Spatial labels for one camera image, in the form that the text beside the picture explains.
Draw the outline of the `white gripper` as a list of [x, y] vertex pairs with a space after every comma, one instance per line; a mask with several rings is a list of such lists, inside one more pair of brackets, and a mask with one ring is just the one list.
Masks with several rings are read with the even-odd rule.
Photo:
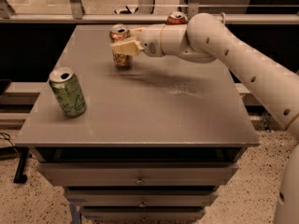
[[150, 57], [162, 57], [161, 48], [161, 32], [163, 26], [161, 24], [151, 25], [147, 28], [138, 27], [130, 29], [130, 36], [122, 41], [111, 43], [112, 50], [118, 54], [137, 56], [140, 52], [144, 52]]

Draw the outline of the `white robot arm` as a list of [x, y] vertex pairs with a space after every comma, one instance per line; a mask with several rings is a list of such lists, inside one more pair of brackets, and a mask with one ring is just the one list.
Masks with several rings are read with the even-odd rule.
[[135, 28], [113, 42], [113, 51], [130, 56], [174, 55], [193, 63], [224, 63], [280, 127], [299, 138], [299, 76], [233, 35], [215, 16], [200, 13], [186, 24]]

